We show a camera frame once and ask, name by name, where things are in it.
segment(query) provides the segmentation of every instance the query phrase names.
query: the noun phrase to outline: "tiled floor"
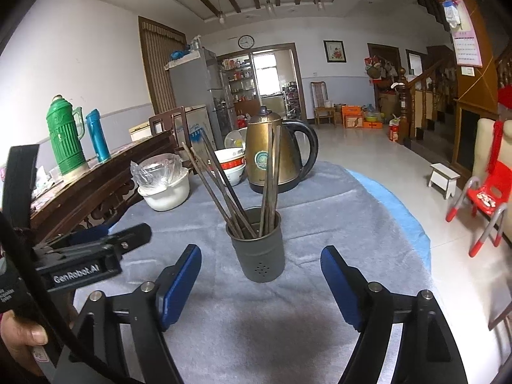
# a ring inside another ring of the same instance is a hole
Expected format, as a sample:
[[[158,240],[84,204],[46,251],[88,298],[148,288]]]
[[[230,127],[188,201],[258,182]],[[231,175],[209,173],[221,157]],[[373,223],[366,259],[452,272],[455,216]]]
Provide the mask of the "tiled floor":
[[[494,248],[487,240],[471,259],[469,248],[486,220],[481,215],[472,219],[465,207],[447,223],[444,216],[453,198],[445,201],[441,192],[428,188],[429,163],[390,142],[385,131],[334,129],[329,124],[315,129],[318,160],[340,164],[380,182],[421,223],[431,240],[436,298],[459,347],[468,382],[489,384],[510,354],[506,325],[501,323],[491,332],[487,327],[490,318],[510,302],[512,252],[508,245],[503,241]]]

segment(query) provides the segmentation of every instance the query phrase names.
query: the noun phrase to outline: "human hand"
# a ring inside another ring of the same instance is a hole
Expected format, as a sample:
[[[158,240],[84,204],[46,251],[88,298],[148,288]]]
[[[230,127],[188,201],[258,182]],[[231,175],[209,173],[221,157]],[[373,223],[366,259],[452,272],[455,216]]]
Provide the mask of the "human hand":
[[[32,355],[32,347],[48,343],[46,331],[40,324],[17,318],[9,310],[0,322],[0,336],[11,357],[19,365],[34,375],[43,375]]]

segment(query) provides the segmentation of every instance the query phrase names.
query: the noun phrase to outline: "newel post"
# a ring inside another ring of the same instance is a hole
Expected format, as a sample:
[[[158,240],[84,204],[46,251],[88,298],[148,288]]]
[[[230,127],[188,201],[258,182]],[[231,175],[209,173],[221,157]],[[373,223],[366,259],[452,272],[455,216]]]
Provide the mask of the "newel post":
[[[398,100],[400,102],[400,122],[398,124],[398,142],[404,143],[404,139],[409,136],[408,116],[411,111],[410,98],[407,96],[409,89],[407,88],[407,79],[405,78],[405,69],[400,68],[398,71],[398,83],[395,86],[398,92]]]

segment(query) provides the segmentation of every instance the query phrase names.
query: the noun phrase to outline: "green thermos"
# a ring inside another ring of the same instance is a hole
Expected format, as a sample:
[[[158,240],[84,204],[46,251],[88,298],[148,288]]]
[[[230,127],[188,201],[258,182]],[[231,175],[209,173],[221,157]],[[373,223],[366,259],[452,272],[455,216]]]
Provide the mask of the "green thermos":
[[[81,123],[80,134],[76,128],[74,115],[78,116]],[[73,109],[73,106],[62,95],[56,95],[46,114],[46,122],[50,132],[53,154],[62,175],[83,165],[85,156],[80,139],[84,136],[85,127],[82,107]]]

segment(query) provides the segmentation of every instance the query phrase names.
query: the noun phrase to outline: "red plastic chair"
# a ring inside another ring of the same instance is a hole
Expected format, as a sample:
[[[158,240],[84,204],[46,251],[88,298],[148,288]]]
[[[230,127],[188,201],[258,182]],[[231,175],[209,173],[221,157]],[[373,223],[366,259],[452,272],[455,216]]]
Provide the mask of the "red plastic chair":
[[[470,178],[465,184],[460,197],[455,203],[455,206],[452,209],[450,209],[450,211],[446,215],[446,221],[450,222],[457,214],[459,208],[462,206],[464,198],[468,196],[468,198],[473,203],[473,209],[471,212],[471,215],[473,217],[477,214],[477,209],[480,209],[484,214],[489,215],[491,217],[491,220],[489,221],[487,227],[483,231],[482,236],[480,236],[479,240],[475,243],[474,246],[472,246],[471,250],[469,250],[470,257],[474,257],[478,253],[480,248],[482,248],[484,241],[491,234],[492,228],[494,227],[494,225],[501,216],[498,233],[496,235],[495,240],[493,241],[495,247],[500,245],[500,241],[503,236],[503,226],[508,212],[507,203],[508,199],[510,198],[510,191],[512,190],[512,170],[510,170],[502,162],[496,162],[494,170],[489,176],[487,176],[487,179],[483,183],[482,187],[479,188],[479,185],[479,178],[477,178],[476,176]],[[496,206],[486,206],[481,199],[477,198],[477,195],[481,192],[489,195],[492,198],[492,200],[496,202]]]

